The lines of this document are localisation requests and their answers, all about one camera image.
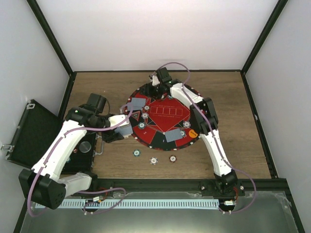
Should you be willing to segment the orange dealer button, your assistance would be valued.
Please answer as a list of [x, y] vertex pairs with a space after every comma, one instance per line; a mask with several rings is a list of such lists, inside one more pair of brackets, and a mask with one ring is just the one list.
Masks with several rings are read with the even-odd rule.
[[191, 138], [196, 138], [198, 136], [198, 134], [193, 130], [189, 130], [189, 137]]

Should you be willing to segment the orange blue 10 chip stack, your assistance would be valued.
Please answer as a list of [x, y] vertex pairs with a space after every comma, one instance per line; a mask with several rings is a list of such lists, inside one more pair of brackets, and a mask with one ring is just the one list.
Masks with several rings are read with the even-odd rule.
[[150, 164], [156, 165], [158, 163], [158, 159], [156, 157], [150, 158]]

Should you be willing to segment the dealt card seat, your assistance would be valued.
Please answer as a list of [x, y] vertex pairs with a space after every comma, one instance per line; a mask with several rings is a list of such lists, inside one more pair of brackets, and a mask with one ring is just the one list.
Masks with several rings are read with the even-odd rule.
[[165, 132], [165, 138], [166, 138], [166, 141], [170, 143], [170, 142], [182, 139], [183, 135], [180, 129], [174, 129], [174, 130]]
[[132, 98], [131, 104], [134, 110], [141, 110], [146, 104], [146, 99], [145, 98]]

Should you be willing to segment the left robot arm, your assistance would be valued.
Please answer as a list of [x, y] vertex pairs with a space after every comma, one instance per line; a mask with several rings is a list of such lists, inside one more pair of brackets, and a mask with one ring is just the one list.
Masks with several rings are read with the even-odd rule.
[[117, 127], [127, 126], [129, 116], [101, 115], [94, 107], [73, 107], [68, 111], [62, 128], [41, 159], [30, 170], [23, 169], [19, 182], [27, 200], [27, 208], [38, 203], [56, 209], [64, 198], [84, 191], [88, 196], [99, 192], [99, 183], [91, 173], [78, 172], [61, 178], [61, 172], [78, 143], [89, 132], [114, 135]]

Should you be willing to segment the blue backed card deck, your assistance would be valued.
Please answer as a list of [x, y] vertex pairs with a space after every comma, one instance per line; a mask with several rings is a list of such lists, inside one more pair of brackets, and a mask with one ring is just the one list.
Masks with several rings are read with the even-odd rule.
[[117, 127], [115, 133], [120, 133], [124, 138], [128, 138], [133, 133], [133, 129], [131, 124], [127, 124]]

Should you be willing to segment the round red black poker mat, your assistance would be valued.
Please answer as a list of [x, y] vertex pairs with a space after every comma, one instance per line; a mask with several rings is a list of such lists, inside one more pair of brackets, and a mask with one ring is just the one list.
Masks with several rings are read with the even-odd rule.
[[[141, 144], [155, 150], [171, 151], [191, 146], [200, 139], [199, 134], [196, 138], [189, 137], [191, 126], [183, 127], [184, 121], [190, 122], [190, 110], [178, 100], [170, 96], [166, 96], [163, 100], [155, 100], [143, 95], [140, 88], [135, 90], [127, 101], [131, 102], [132, 98], [145, 98], [145, 106], [150, 106], [149, 111], [145, 111], [144, 107], [141, 110], [134, 110], [129, 118], [133, 129], [132, 136]], [[143, 119], [142, 113], [148, 113], [149, 117]], [[144, 129], [138, 128], [140, 122], [145, 123]], [[186, 136], [168, 143], [165, 132], [174, 129], [185, 131]]]

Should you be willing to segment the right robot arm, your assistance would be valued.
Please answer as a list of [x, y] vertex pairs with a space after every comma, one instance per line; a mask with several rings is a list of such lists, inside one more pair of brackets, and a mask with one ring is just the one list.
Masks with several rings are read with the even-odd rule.
[[142, 86], [140, 92], [155, 100], [168, 95], [188, 107], [190, 126], [200, 135], [210, 155], [216, 179], [216, 191], [220, 195], [228, 195], [236, 185], [238, 178], [222, 146], [218, 130], [218, 116], [211, 98], [203, 98], [190, 86], [172, 81], [156, 86], [147, 83]]

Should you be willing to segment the black enclosure frame post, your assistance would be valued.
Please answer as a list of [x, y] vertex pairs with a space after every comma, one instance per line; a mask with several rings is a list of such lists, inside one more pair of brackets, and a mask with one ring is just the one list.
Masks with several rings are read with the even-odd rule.
[[51, 46], [53, 47], [57, 57], [59, 58], [61, 64], [63, 65], [65, 71], [70, 76], [73, 74], [73, 70], [63, 53], [46, 17], [44, 16], [38, 2], [36, 0], [26, 0], [30, 9], [32, 10], [35, 18], [37, 19], [38, 23], [40, 24], [43, 32], [45, 33], [47, 39], [49, 40]]

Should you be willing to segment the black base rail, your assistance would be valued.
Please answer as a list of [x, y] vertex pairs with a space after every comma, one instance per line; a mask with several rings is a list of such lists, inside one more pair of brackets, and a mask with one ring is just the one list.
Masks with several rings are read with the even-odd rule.
[[[256, 190], [290, 193], [287, 180], [254, 179]], [[122, 187], [131, 192], [199, 192], [202, 196], [230, 197], [235, 194], [233, 188], [221, 192], [214, 179], [98, 179], [88, 190], [99, 191], [100, 188], [110, 189]]]

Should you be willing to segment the black poker set case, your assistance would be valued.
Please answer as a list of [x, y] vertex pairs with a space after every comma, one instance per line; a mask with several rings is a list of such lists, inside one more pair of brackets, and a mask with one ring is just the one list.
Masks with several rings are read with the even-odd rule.
[[[35, 100], [27, 102], [12, 142], [6, 144], [5, 159], [25, 168], [32, 168], [47, 152], [58, 135], [63, 121]], [[61, 171], [62, 175], [72, 175], [77, 172], [91, 172], [94, 166], [94, 152], [97, 143], [97, 134], [88, 133], [71, 153]], [[81, 153], [79, 145], [88, 141], [92, 149], [88, 153]]]

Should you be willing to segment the dealt card bottom seat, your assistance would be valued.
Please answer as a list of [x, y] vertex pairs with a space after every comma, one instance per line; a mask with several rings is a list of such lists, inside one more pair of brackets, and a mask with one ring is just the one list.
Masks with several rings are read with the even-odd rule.
[[180, 129], [174, 129], [174, 130], [165, 132], [165, 138], [166, 138], [166, 141], [170, 143], [170, 142], [182, 139], [183, 135]]

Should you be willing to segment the red 100 chip stack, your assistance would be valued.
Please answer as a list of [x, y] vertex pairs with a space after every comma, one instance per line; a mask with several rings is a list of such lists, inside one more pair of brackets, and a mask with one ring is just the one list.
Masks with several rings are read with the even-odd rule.
[[170, 161], [171, 163], [175, 163], [176, 160], [177, 160], [177, 158], [176, 158], [175, 156], [173, 156], [173, 155], [171, 155], [171, 156], [169, 157], [169, 161]]

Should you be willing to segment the round grey metal disc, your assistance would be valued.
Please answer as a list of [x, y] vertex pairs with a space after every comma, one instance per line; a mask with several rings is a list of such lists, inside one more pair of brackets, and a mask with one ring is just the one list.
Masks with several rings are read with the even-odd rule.
[[92, 149], [92, 145], [88, 141], [83, 141], [79, 145], [81, 153], [88, 153]]

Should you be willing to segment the green blue 50 chip stack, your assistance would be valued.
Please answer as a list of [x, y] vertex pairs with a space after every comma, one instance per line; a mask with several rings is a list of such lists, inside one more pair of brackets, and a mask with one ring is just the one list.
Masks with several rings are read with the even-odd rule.
[[133, 155], [134, 155], [135, 157], [139, 157], [140, 154], [141, 154], [140, 150], [134, 150], [134, 151], [133, 151]]

